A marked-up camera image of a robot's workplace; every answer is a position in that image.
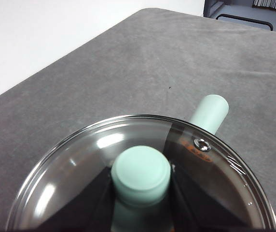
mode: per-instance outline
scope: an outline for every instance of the gray felt surface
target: gray felt surface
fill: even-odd
[[[217,136],[276,212],[276,32],[145,9],[0,96],[0,230],[32,167],[70,133],[125,114],[189,119],[213,93],[230,104]]]

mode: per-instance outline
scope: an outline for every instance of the floor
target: floor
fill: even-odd
[[[231,14],[231,15],[237,15],[237,16],[267,21],[272,23],[274,27],[274,31],[276,31],[276,11],[262,9],[262,8],[252,8],[251,6],[245,6],[245,5],[223,5],[211,16],[211,18],[216,18],[220,14]],[[219,20],[236,22],[239,24],[245,24],[245,25],[263,28],[263,29],[269,29],[269,27],[266,25],[260,25],[260,24],[245,22],[245,21],[231,19],[231,18],[220,17]]]

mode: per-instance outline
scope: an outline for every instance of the white wall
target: white wall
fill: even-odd
[[[148,7],[202,15],[204,0],[0,0],[0,94]]]

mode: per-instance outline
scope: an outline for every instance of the cooking pot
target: cooking pot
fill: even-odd
[[[30,172],[7,230],[82,226],[82,214],[115,232],[178,231],[180,223],[190,221],[275,230],[275,215],[257,178],[214,135],[227,113],[223,97],[208,95],[190,122],[127,115],[82,128]]]

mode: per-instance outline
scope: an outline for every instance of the metal rivet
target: metal rivet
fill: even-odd
[[[194,139],[194,145],[201,151],[208,152],[211,150],[210,144],[204,139]]]

